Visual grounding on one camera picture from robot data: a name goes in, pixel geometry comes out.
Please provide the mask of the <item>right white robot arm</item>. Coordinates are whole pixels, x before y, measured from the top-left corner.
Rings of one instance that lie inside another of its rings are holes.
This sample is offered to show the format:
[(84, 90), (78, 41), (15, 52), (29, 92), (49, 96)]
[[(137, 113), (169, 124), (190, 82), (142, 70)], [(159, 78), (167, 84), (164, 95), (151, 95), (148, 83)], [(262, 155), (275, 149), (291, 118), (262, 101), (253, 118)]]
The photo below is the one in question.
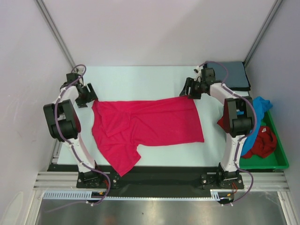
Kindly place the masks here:
[(242, 148), (245, 139), (255, 131), (257, 125), (252, 98), (243, 97), (228, 88), (224, 82), (218, 81), (212, 68), (197, 67), (194, 71), (197, 77), (186, 79), (180, 95), (200, 99), (202, 94), (208, 94), (222, 103), (222, 129), (226, 132), (225, 151), (217, 172), (202, 175), (202, 187), (230, 189), (234, 183), (242, 182)]

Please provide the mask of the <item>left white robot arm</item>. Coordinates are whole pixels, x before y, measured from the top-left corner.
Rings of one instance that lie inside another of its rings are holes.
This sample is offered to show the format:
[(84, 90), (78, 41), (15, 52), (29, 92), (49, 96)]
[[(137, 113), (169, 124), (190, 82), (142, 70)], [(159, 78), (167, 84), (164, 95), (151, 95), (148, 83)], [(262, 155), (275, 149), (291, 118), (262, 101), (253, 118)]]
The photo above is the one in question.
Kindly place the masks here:
[(89, 154), (81, 138), (81, 124), (75, 112), (74, 104), (79, 108), (97, 100), (90, 83), (83, 83), (83, 74), (66, 74), (67, 81), (60, 88), (58, 98), (43, 106), (43, 111), (52, 138), (68, 147), (78, 166), (77, 188), (97, 188), (104, 178), (98, 173), (98, 165)]

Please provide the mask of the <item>pink t shirt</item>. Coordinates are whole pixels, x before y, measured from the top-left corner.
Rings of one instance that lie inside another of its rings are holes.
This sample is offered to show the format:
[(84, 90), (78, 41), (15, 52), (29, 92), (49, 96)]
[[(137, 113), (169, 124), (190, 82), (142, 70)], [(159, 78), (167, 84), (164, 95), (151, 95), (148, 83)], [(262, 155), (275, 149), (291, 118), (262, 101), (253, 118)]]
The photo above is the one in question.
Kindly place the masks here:
[(95, 101), (92, 135), (97, 148), (120, 175), (141, 159), (138, 145), (168, 146), (204, 142), (192, 99), (173, 97), (146, 101)]

